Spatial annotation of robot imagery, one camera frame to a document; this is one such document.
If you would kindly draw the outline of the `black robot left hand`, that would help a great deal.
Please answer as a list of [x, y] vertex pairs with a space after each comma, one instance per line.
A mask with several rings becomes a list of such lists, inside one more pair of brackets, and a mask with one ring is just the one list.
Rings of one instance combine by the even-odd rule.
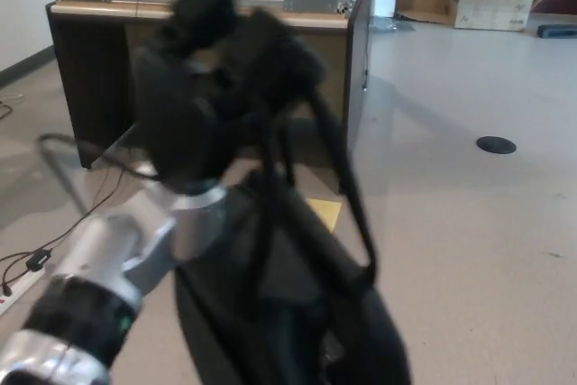
[[138, 49], [133, 60], [137, 124], [155, 179], [177, 194], [208, 190], [254, 145], [264, 178], [274, 176], [271, 112], [265, 99], [274, 49], [225, 45], [214, 67], [195, 69], [183, 50], [159, 44]]

